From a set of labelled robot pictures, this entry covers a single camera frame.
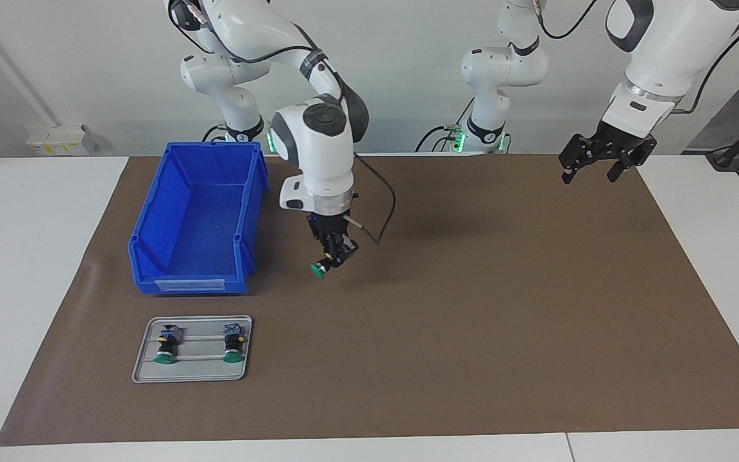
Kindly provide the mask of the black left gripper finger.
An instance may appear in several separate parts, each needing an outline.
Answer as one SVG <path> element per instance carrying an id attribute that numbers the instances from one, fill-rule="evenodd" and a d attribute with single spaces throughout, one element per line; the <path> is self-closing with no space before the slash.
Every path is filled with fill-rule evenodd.
<path id="1" fill-rule="evenodd" d="M 592 150 L 593 141 L 595 140 L 591 137 L 575 134 L 564 146 L 558 155 L 558 161 L 563 168 L 562 181 L 564 184 L 570 184 L 579 169 L 592 166 L 599 161 L 599 156 Z"/>
<path id="2" fill-rule="evenodd" d="M 608 170 L 608 181 L 616 182 L 625 171 L 632 167 L 642 166 L 654 151 L 657 143 L 653 135 L 648 135 L 637 147 L 630 149 L 613 148 L 612 153 L 615 155 L 616 161 Z"/>

